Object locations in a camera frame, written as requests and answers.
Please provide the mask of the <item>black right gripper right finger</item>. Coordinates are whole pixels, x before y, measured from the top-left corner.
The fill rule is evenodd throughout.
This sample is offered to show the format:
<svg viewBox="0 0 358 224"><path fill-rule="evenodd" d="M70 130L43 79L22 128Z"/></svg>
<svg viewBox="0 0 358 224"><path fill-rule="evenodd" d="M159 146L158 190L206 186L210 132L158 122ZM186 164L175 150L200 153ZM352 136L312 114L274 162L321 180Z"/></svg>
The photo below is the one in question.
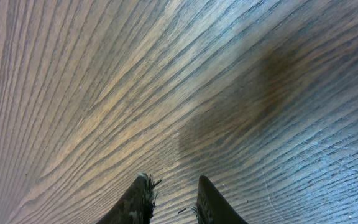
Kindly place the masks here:
<svg viewBox="0 0 358 224"><path fill-rule="evenodd" d="M200 224L248 224L205 175L198 179L198 194L193 211Z"/></svg>

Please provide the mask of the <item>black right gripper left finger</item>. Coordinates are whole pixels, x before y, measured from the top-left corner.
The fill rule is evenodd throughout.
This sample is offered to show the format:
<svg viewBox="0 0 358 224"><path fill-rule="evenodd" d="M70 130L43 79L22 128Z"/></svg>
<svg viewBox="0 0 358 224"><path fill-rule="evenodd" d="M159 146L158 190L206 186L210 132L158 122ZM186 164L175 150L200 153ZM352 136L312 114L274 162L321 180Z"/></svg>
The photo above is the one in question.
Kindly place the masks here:
<svg viewBox="0 0 358 224"><path fill-rule="evenodd" d="M157 198L154 189L161 181L140 173L97 224L150 224Z"/></svg>

